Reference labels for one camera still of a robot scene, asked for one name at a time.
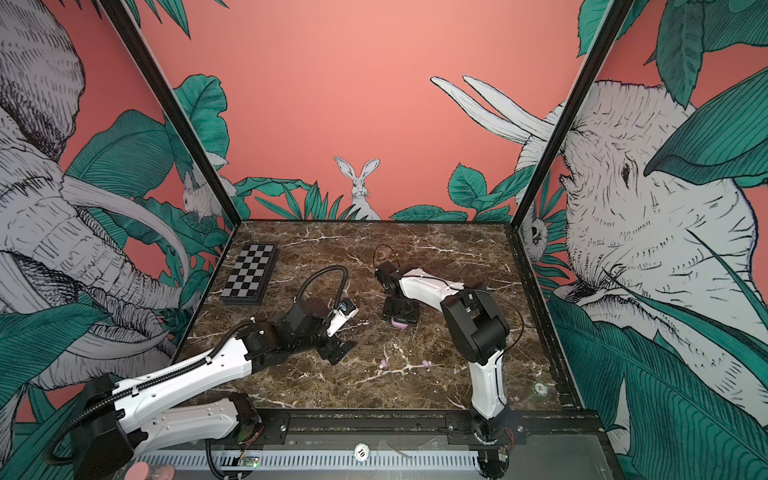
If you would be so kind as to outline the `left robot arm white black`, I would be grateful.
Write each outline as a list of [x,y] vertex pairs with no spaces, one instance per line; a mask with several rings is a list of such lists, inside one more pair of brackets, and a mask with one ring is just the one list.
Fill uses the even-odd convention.
[[248,395],[231,393],[191,407],[185,401],[308,350],[339,363],[354,344],[341,341],[337,332],[357,312],[349,298],[334,309],[300,300],[285,314],[235,325],[212,349],[179,364],[120,382],[99,377],[88,383],[74,415],[50,439],[43,460],[72,466],[77,479],[101,479],[146,452],[187,441],[235,436],[248,445],[264,431]]

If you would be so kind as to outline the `purple earbud charging case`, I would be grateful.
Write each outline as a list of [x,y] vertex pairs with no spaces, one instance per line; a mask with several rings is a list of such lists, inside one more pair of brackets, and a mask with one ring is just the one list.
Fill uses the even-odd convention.
[[392,320],[390,323],[391,323],[391,325],[393,327],[395,327],[397,329],[400,329],[400,330],[405,330],[405,329],[409,328],[409,324],[407,324],[407,323],[401,323],[401,322],[397,322],[395,320]]

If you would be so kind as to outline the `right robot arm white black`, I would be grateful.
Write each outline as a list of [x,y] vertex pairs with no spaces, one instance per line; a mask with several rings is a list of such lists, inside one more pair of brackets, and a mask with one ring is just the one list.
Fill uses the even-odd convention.
[[389,261],[376,267],[375,277],[387,293],[382,315],[394,327],[416,325],[422,305],[443,314],[454,346],[469,365],[474,434],[482,442],[495,439],[510,417],[501,364],[510,327],[491,293],[480,282],[451,282]]

